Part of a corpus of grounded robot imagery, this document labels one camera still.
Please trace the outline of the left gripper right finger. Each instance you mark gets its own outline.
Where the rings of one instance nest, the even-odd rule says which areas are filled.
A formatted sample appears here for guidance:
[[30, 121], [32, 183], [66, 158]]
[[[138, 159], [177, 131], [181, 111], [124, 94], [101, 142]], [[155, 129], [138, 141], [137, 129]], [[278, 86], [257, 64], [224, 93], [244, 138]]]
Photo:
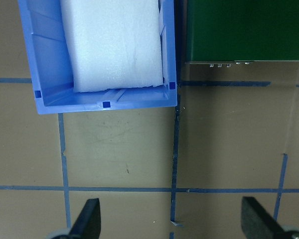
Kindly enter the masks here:
[[241, 200], [241, 229], [247, 239], [299, 239], [299, 230], [281, 227], [254, 197]]

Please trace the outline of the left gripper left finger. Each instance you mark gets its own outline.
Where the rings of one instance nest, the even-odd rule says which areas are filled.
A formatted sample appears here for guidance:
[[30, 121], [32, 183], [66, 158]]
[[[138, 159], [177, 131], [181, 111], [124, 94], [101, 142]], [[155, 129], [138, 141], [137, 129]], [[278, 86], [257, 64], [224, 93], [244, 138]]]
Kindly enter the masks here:
[[101, 234], [101, 207], [98, 198], [88, 199], [70, 229], [51, 233], [49, 239], [98, 239]]

